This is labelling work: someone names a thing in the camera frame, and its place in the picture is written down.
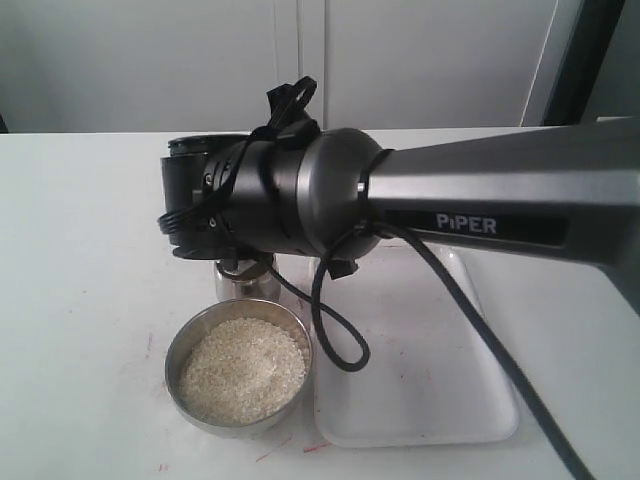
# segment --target white tray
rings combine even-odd
[[[432,246],[478,307],[459,255]],[[381,243],[352,277],[325,281],[322,300],[371,347],[364,370],[345,373],[316,342],[315,418],[331,443],[380,447],[491,442],[518,425],[511,385],[431,269],[404,244]],[[360,350],[331,318],[336,350]]]

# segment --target white tabletop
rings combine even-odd
[[[513,130],[372,135],[407,148]],[[159,158],[179,135],[0,135],[0,478],[569,478],[522,402],[516,434],[488,445],[322,446],[311,398],[259,440],[187,424],[164,355],[215,296],[211,266],[173,258],[156,224]],[[637,316],[588,267],[463,257],[489,322],[594,474],[639,478]],[[300,258],[281,265],[306,272]]]

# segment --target white rice grains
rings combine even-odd
[[[178,390],[195,417],[240,425],[276,412],[304,377],[302,352],[286,331],[256,318],[238,318],[218,325],[196,345]]]

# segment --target metal bowl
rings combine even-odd
[[[235,320],[241,317],[259,318],[266,322],[272,323],[288,332],[294,341],[298,344],[305,363],[305,378],[302,386],[294,397],[281,407],[275,413],[260,419],[254,423],[232,425],[223,423],[205,422],[193,415],[187,410],[186,405],[180,398],[178,393],[178,383],[184,364],[189,358],[193,347],[195,347],[209,332],[228,320]],[[217,303],[187,322],[180,329],[176,337],[171,342],[167,358],[165,361],[165,379],[167,389],[173,399],[178,411],[184,418],[196,427],[205,432],[213,433],[221,437],[245,437],[262,432],[282,419],[284,419],[295,406],[300,402],[302,394],[310,383],[310,372],[313,364],[313,349],[311,347],[311,339],[309,333],[305,329],[300,319],[290,310],[271,302],[269,300],[260,300],[254,298],[242,298],[235,300],[227,300]]]

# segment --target white wall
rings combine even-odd
[[[640,117],[640,2],[627,0],[591,92],[583,121]]]
[[[319,80],[325,127],[536,124],[580,0],[0,0],[11,131],[248,130]]]

